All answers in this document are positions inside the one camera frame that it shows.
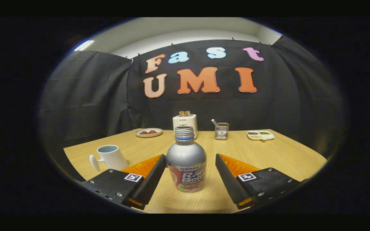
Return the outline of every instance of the toaster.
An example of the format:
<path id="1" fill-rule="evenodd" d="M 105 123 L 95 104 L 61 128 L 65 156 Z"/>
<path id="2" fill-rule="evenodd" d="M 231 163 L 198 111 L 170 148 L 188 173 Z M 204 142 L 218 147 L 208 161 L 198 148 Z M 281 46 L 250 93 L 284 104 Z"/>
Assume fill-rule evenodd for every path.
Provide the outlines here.
<path id="1" fill-rule="evenodd" d="M 190 126 L 194 128 L 194 139 L 198 136 L 198 125 L 197 125 L 197 115 L 191 114 L 190 116 L 175 116 L 172 117 L 173 124 L 173 135 L 175 136 L 175 128 L 178 126 Z"/>

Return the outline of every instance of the aluminum bottle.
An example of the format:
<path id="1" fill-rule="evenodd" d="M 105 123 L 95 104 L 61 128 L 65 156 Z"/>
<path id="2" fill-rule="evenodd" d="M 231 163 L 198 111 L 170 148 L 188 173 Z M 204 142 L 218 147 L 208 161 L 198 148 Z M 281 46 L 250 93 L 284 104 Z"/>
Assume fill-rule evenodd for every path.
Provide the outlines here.
<path id="1" fill-rule="evenodd" d="M 182 192 L 197 192 L 204 187 L 207 154 L 195 143 L 193 127 L 176 127 L 175 140 L 176 143 L 166 153 L 173 182 Z"/>

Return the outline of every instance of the white tray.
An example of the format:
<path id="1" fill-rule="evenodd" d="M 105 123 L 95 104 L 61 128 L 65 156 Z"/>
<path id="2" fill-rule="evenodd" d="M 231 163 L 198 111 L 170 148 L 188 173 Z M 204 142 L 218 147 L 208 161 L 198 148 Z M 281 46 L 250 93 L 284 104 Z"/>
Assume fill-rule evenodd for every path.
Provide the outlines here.
<path id="1" fill-rule="evenodd" d="M 275 138 L 275 136 L 270 131 L 265 131 L 265 130 L 247 131 L 246 135 L 251 140 L 271 140 L 271 139 Z"/>
<path id="2" fill-rule="evenodd" d="M 146 135 L 145 134 L 140 134 L 143 131 L 146 131 L 148 133 L 150 130 L 154 130 L 157 133 L 146 134 Z M 162 134 L 162 129 L 160 129 L 160 128 L 145 128 L 145 129 L 140 129 L 138 131 L 135 131 L 135 135 L 138 136 L 138 137 L 142 137 L 142 138 L 159 136 L 160 134 Z"/>

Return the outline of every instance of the wooden table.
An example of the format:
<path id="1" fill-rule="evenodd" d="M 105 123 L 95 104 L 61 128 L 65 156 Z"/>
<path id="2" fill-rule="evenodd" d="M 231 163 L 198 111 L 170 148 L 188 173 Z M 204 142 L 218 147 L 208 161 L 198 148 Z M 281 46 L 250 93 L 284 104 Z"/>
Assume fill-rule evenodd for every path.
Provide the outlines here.
<path id="1" fill-rule="evenodd" d="M 173 184 L 168 168 L 145 207 L 147 213 L 233 213 L 240 210 L 232 202 L 215 166 L 217 153 L 238 159 L 259 169 L 273 167 L 284 174 L 302 181 L 312 177 L 326 163 L 326 159 L 316 151 L 280 133 L 268 130 L 275 135 L 273 140 L 250 140 L 247 131 L 229 131 L 227 140 L 214 139 L 214 132 L 198 132 L 195 139 L 207 153 L 207 172 L 204 189 L 195 193 L 181 192 Z M 64 148 L 75 169 L 89 180 L 98 174 L 91 166 L 89 155 L 100 159 L 96 152 L 99 146 L 114 144 L 119 146 L 129 165 L 136 164 L 160 154 L 166 155 L 175 143 L 172 130 L 163 134 L 140 138 L 135 130 Z M 106 170 L 100 162 L 101 171 Z"/>

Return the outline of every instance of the bottle cap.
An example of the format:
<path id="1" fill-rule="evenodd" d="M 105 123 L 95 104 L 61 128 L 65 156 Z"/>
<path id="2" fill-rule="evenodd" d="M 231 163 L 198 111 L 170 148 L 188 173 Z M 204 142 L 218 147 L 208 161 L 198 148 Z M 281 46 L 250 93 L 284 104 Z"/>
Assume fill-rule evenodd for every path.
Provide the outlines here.
<path id="1" fill-rule="evenodd" d="M 179 140 L 193 139 L 194 128 L 190 126 L 178 126 L 175 128 L 175 138 Z"/>

